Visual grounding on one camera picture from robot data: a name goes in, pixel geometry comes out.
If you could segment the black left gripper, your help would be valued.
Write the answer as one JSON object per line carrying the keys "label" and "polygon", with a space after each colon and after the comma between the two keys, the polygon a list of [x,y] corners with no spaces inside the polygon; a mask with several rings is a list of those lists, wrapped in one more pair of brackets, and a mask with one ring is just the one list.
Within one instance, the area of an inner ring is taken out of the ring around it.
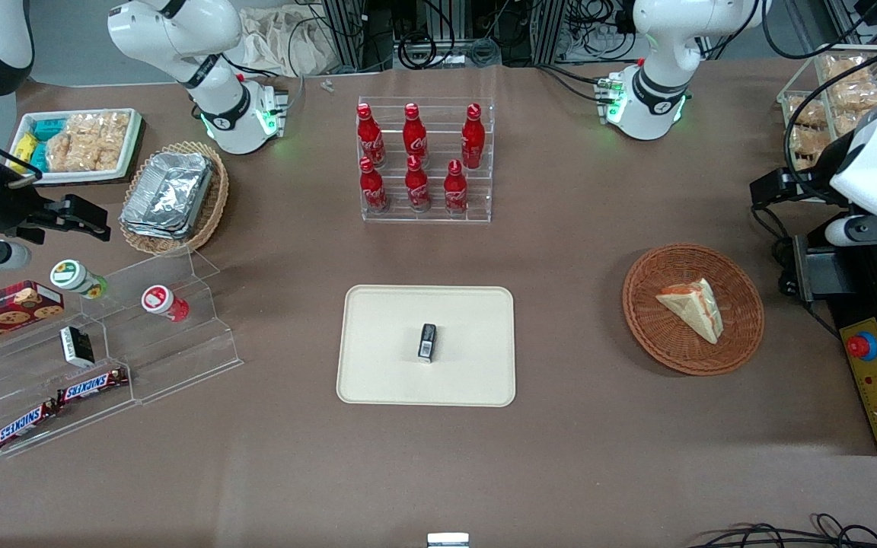
{"label": "black left gripper", "polygon": [[776,169],[751,183],[752,208],[766,208],[780,202],[819,200],[841,208],[853,208],[852,201],[840,191],[833,190],[831,178],[837,174],[852,145],[852,136],[840,136],[818,156],[817,163],[807,170],[798,170],[791,155],[790,136],[787,138],[789,170]]}

